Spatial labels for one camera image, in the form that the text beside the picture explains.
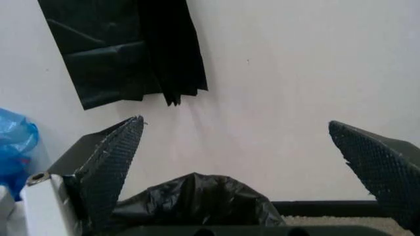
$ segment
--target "black plastic bag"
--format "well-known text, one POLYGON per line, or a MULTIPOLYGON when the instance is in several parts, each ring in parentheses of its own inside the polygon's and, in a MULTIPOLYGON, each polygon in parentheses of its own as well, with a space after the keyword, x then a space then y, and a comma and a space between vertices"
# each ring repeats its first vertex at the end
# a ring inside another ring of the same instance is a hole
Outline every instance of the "black plastic bag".
POLYGON ((185 0, 38 0, 84 109, 207 90, 185 0))
POLYGON ((118 202, 108 230, 146 225, 283 225, 273 204, 226 176, 192 173, 118 202))

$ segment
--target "crumpled plastic bag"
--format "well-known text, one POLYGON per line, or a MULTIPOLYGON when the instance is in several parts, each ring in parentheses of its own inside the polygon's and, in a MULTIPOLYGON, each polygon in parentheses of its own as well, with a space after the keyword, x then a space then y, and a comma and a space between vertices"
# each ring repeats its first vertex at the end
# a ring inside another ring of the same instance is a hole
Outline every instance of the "crumpled plastic bag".
POLYGON ((30 163, 28 152, 38 143, 36 126, 23 115, 0 108, 0 184, 9 188, 15 200, 29 176, 25 170, 30 163))
POLYGON ((249 186, 231 177, 192 173, 118 202, 108 230, 142 225, 283 224, 273 204, 249 186))

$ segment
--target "black rubber pad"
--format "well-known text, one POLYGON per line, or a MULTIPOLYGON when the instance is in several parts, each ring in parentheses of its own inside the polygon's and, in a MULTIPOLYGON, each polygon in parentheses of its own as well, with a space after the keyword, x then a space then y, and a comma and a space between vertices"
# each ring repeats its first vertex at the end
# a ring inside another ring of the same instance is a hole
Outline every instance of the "black rubber pad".
POLYGON ((330 122, 329 130, 347 164, 384 212, 418 234, 420 149, 337 121, 330 122))

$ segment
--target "screw hole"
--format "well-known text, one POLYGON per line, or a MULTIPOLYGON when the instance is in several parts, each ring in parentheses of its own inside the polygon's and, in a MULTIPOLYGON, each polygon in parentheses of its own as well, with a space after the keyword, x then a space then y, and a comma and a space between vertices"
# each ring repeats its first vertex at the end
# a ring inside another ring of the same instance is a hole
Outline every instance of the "screw hole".
POLYGON ((302 228, 293 228, 288 233, 287 236, 310 236, 308 231, 302 228))
POLYGON ((194 234, 194 236, 216 236, 216 234, 208 229, 200 229, 194 234))

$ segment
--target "blue plastic bag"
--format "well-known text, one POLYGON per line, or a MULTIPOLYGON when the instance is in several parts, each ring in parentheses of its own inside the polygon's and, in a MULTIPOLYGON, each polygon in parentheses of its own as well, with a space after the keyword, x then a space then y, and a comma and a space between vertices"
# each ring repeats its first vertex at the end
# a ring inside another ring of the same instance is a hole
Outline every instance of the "blue plastic bag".
POLYGON ((38 143, 36 126, 28 123, 23 115, 0 108, 0 184, 6 185, 15 200, 29 174, 28 152, 38 143))

